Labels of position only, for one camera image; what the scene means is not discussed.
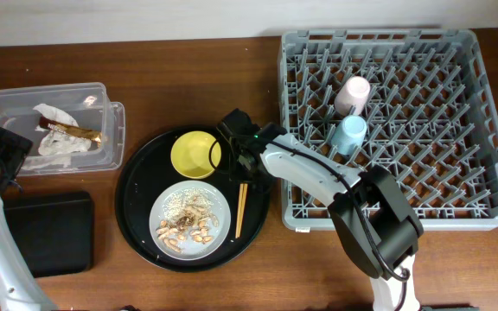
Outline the pink cup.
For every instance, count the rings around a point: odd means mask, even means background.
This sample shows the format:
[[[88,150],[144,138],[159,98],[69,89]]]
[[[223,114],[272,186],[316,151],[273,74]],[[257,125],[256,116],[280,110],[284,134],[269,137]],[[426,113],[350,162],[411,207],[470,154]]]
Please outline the pink cup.
[[[360,76],[349,78],[335,97],[335,109],[342,115],[360,115],[371,91],[370,83]]]

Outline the wooden chopstick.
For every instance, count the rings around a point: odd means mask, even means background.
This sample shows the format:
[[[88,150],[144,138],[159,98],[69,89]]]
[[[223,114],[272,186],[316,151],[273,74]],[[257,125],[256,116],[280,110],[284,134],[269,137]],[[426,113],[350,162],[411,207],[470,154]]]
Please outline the wooden chopstick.
[[[242,200],[243,200],[243,195],[245,192],[245,184],[240,183],[239,184],[239,198],[238,198],[238,206],[237,206],[237,219],[236,219],[236,226],[235,226],[235,238],[239,238],[239,227],[240,227],[240,221],[241,221],[241,209],[242,209]]]
[[[243,219],[244,219],[244,213],[245,213],[245,207],[246,207],[246,196],[247,196],[247,191],[248,191],[248,185],[245,184],[245,192],[243,195],[243,200],[242,200],[242,209],[241,209],[241,221],[240,221],[240,227],[239,227],[239,237],[241,236],[241,230],[242,230],[242,225],[243,225]]]

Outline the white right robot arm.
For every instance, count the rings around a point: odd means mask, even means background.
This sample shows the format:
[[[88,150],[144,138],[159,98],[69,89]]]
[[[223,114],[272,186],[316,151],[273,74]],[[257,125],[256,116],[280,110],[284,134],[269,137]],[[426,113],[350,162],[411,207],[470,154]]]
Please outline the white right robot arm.
[[[370,278],[375,310],[420,310],[412,267],[424,227],[385,168],[351,168],[306,147],[277,124],[260,127],[240,109],[217,125],[246,181],[279,178],[323,203],[343,250]]]

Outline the light blue cup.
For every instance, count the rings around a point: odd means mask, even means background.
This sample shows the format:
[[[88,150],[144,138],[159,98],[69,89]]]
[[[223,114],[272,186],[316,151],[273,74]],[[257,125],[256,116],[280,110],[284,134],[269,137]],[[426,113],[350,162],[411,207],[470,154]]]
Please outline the light blue cup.
[[[351,156],[360,147],[367,133],[367,122],[356,115],[346,116],[335,128],[331,145],[336,146],[342,156]]]

